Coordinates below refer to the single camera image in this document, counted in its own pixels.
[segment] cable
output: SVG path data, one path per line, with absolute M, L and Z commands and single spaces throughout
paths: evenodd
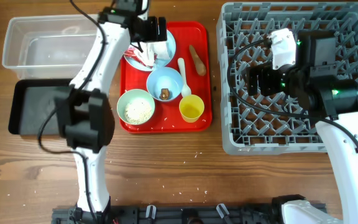
M 110 7 L 113 7 L 113 5 L 115 5 L 115 3 L 116 3 L 116 0 L 112 0 Z
M 147 10 L 149 10 L 150 0 L 144 0 L 144 1 L 147 1 L 147 7 L 146 7 L 146 9 L 142 10 L 142 11 L 138 14 L 138 16 L 144 14 L 145 12 L 147 12 Z
M 284 103 L 281 105 L 281 109 L 284 111 L 284 112 L 287 112 L 287 110 L 285 109 L 285 106 L 286 106 L 286 102 L 287 102 L 287 99 L 288 99 L 288 94 L 286 94 L 284 96 Z
M 131 46 L 133 46 L 134 48 L 136 48 L 137 50 L 139 50 L 141 53 L 143 53 L 143 49 L 142 49 L 142 46 L 140 46 L 140 42 L 138 41 L 137 42 L 137 46 L 131 44 Z
M 94 73 L 94 71 L 96 70 L 96 67 L 98 66 L 98 63 L 100 62 L 104 50 L 106 48 L 106 43 L 107 43 L 107 39 L 106 39 L 106 34 L 104 33 L 103 28 L 100 26 L 100 24 L 98 22 L 96 22 L 94 19 L 92 19 L 89 15 L 87 15 L 87 13 L 85 13 L 84 11 L 82 11 L 74 2 L 73 0 L 70 0 L 71 5 L 82 15 L 84 15 L 87 19 L 89 19 L 93 24 L 96 25 L 96 27 L 100 30 L 100 33 L 102 35 L 102 43 L 101 43 L 101 48 L 100 48 L 100 52 L 98 57 L 96 58 L 93 66 L 91 67 L 91 70 L 89 71 L 89 74 L 86 76 L 86 78 L 84 79 L 84 82 L 80 85 L 80 87 L 78 87 L 77 90 L 74 91 L 74 93 L 72 93 L 67 100 L 65 100 L 64 102 L 60 103 L 59 105 L 57 105 L 51 112 L 50 114 L 47 116 L 47 118 L 45 119 L 45 121 L 41 124 L 41 127 L 39 129 L 38 135 L 37 135 L 37 140 L 38 140 L 38 145 L 39 147 L 47 152 L 47 153 L 51 153 L 51 154 L 76 154 L 79 155 L 82 158 L 83 161 L 83 165 L 84 165 L 84 177 L 85 177 L 85 194 L 86 194 L 86 201 L 88 203 L 89 206 L 89 211 L 92 215 L 92 219 L 95 223 L 97 223 L 97 219 L 96 216 L 93 212 L 93 208 L 92 208 L 92 203 L 91 203 L 91 198 L 90 198 L 90 192 L 89 192 L 89 183 L 88 183 L 88 168 L 86 166 L 86 160 L 87 158 L 82 155 L 80 152 L 77 151 L 51 151 L 47 148 L 44 147 L 44 145 L 42 144 L 42 134 L 44 133 L 44 129 L 46 127 L 46 125 L 48 124 L 48 122 L 50 121 L 50 119 L 52 118 L 52 116 L 54 116 L 56 114 L 56 112 L 65 104 L 65 103 L 69 103 L 71 102 L 73 99 L 75 99 L 75 97 L 77 96 L 77 94 L 86 86 L 86 84 L 88 84 L 88 82 L 91 80 L 92 74 Z
M 231 86 L 229 80 L 230 80 L 230 70 L 231 70 L 231 67 L 233 66 L 234 64 L 234 61 L 236 60 L 236 58 L 238 57 L 239 54 L 241 54 L 243 51 L 247 50 L 248 48 L 250 47 L 253 47 L 255 45 L 258 45 L 258 44 L 262 44 L 262 43 L 265 43 L 265 41 L 268 41 L 268 40 L 258 40 L 258 41 L 255 41 L 249 45 L 246 45 L 245 47 L 241 48 L 237 53 L 234 54 L 233 58 L 231 59 L 231 61 L 229 62 L 229 66 L 227 67 L 227 77 L 226 77 L 226 80 L 227 80 L 227 84 L 229 85 L 229 88 L 230 88 L 230 91 L 232 92 L 232 94 L 243 104 L 245 104 L 246 106 L 249 106 L 250 108 L 254 109 L 254 110 L 259 110 L 259 111 L 262 111 L 262 112 L 265 112 L 265 113 L 269 113 L 269 114 L 275 114 L 275 115 L 279 115 L 279 116 L 287 116 L 287 117 L 292 117 L 292 118 L 300 118 L 300 119 L 310 119 L 310 120 L 314 120 L 314 121 L 322 121 L 322 122 L 325 122 L 325 123 L 328 123 L 330 125 L 333 125 L 335 126 L 336 128 L 340 129 L 341 131 L 343 131 L 351 140 L 352 142 L 356 145 L 356 148 L 358 150 L 358 140 L 356 139 L 355 136 L 353 136 L 352 133 L 350 133 L 346 128 L 344 128 L 343 126 L 341 126 L 340 124 L 338 123 L 335 123 L 334 121 L 331 121 L 329 119 L 325 119 L 325 118 L 316 118 L 316 117 L 313 117 L 313 116 L 309 116 L 309 115 L 304 115 L 304 114 L 295 114 L 295 113 L 284 113 L 284 112 L 279 112 L 279 111 L 272 111 L 272 110 L 268 110 L 268 109 L 265 109 L 265 108 L 261 108 L 259 106 L 256 106 L 256 105 L 252 105 L 248 102 L 246 102 L 246 100 L 244 100 L 243 98 L 241 98 L 241 96 L 238 95 L 237 91 L 234 89 L 233 86 Z

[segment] wood grain surface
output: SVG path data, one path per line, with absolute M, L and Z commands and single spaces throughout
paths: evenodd
M 202 133 L 132 135 L 116 126 L 108 147 L 106 178 L 113 205 L 240 205 L 269 202 L 272 197 L 302 194 L 326 203 L 341 218 L 341 202 L 327 154 L 230 156 L 222 149 L 219 103 L 221 85 L 216 50 L 216 23 L 221 0 L 153 0 L 150 15 L 167 21 L 198 21 L 208 30 L 213 122 Z M 108 1 L 78 0 L 87 13 Z M 9 20 L 20 16 L 77 14 L 64 0 L 0 0 L 0 223 L 50 223 L 52 209 L 74 205 L 78 198 L 72 156 L 42 152 L 35 138 L 9 134 L 7 124 L 14 72 L 1 65 Z M 120 71 L 110 102 L 117 103 Z M 47 147 L 67 149 L 57 137 Z

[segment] clear plastic container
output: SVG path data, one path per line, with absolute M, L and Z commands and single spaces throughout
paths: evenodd
M 96 29 L 82 15 L 12 18 L 2 65 L 19 79 L 73 78 L 93 46 Z

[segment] white plate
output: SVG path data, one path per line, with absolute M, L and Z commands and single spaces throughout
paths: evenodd
M 167 42 L 168 42 L 168 54 L 169 54 L 170 59 L 162 60 L 162 59 L 157 58 L 155 60 L 154 66 L 152 68 L 142 65 L 141 63 L 135 61 L 132 58 L 127 58 L 126 56 L 124 56 L 124 58 L 128 62 L 129 65 L 131 65 L 132 67 L 134 67 L 138 70 L 144 71 L 144 72 L 151 72 L 158 68 L 165 67 L 171 62 L 171 60 L 173 59 L 173 56 L 175 56 L 175 52 L 177 51 L 177 43 L 175 42 L 175 39 L 173 38 L 173 35 L 171 34 L 171 32 L 169 32 L 169 30 L 167 30 Z

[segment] brown food item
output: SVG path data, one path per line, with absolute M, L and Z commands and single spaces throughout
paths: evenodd
M 169 98 L 169 89 L 161 89 L 161 100 L 167 100 Z
M 191 57 L 193 58 L 194 65 L 196 66 L 196 70 L 198 75 L 204 76 L 206 75 L 206 67 L 204 63 L 201 61 L 200 57 L 198 56 L 196 50 L 192 45 L 189 46 Z

